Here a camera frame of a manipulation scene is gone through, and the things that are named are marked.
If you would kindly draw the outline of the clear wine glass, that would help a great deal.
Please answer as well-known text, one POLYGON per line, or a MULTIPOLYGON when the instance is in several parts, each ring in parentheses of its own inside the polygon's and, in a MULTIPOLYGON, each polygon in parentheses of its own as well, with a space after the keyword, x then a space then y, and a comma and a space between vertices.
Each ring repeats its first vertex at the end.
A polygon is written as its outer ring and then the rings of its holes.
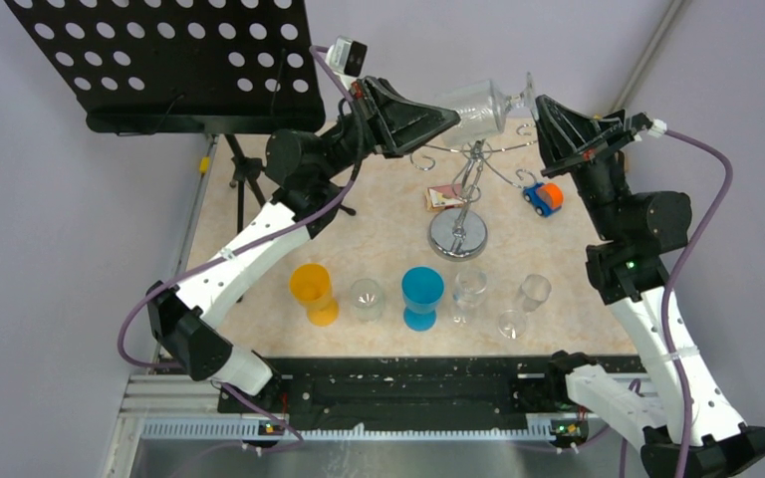
POLYGON ((530 316, 550 298, 552 283, 540 274, 530 274, 520 284, 511 305, 497 319, 500 335, 508 340, 521 339, 527 331, 530 316))
POLYGON ((486 299, 488 278, 476 267, 461 269, 454 281, 453 322, 456 325, 470 324, 482 316, 486 299))
POLYGON ((377 322, 384 310, 382 286, 370 278, 356 280, 350 287, 350 305, 354 318, 362 323, 377 322))
POLYGON ((508 115, 534 107, 535 82, 531 72, 520 93, 503 93, 492 79, 459 87, 436 96, 432 103, 453 110, 460 121, 440 136, 445 146, 456 147, 484 140, 505 130, 508 115))

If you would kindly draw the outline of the blue wine glass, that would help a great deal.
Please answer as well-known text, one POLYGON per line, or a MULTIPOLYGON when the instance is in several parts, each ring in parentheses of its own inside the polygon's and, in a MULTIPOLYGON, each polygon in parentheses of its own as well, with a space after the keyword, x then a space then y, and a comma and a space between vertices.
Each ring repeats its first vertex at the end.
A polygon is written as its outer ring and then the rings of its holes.
POLYGON ((430 330, 436 323, 444 291, 444 281, 436 270, 426 266, 409 269, 401 279, 406 326, 415 332, 430 330))

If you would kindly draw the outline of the clear wine glass front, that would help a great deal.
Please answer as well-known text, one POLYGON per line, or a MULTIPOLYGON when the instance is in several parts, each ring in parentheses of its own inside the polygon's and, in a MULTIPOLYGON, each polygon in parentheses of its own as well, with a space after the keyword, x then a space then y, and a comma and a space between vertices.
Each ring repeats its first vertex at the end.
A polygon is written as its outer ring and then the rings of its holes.
POLYGON ((377 322, 384 310, 382 286, 370 278, 356 280, 350 287, 350 305, 354 318, 362 323, 377 322))

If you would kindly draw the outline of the orange wine glass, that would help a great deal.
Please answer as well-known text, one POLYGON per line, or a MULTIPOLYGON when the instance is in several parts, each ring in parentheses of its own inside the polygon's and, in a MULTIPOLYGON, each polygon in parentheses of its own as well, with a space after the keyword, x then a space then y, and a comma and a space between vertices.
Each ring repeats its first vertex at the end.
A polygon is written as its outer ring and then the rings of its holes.
POLYGON ((331 277, 321 264, 310 263, 297 268, 291 275, 289 289, 312 325, 327 327, 338 318, 340 309, 331 277))

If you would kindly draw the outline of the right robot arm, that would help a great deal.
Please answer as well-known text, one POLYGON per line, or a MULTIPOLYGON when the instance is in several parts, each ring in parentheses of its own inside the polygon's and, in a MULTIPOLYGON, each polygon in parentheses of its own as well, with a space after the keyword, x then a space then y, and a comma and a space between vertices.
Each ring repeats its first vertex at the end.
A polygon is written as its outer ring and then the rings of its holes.
POLYGON ((650 477, 733 477, 765 457, 765 427, 748 424, 725 397, 686 327, 674 294, 680 267, 709 224, 692 219, 688 195, 634 193, 623 149, 643 134, 675 137, 660 119, 582 115, 552 98, 527 100, 545 177, 569 175, 599 243, 586 249, 591 286, 634 344, 658 397, 651 405, 581 353, 555 354, 544 383, 558 410, 597 415, 640 455, 650 477))

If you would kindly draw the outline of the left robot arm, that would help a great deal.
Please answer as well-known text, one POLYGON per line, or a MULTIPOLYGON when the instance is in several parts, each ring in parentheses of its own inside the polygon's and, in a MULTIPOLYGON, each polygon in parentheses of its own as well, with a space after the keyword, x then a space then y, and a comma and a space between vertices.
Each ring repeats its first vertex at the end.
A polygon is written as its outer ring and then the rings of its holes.
POLYGON ((265 174, 278 187, 258 215, 208 262, 145 296, 151 332, 183 373, 234 386, 256 411, 276 405, 280 386, 259 356, 220 334, 230 309, 334 220, 367 157, 407 156, 460 122, 456 111, 408 100, 375 77, 354 81, 345 103, 349 112, 323 133, 274 131, 265 174))

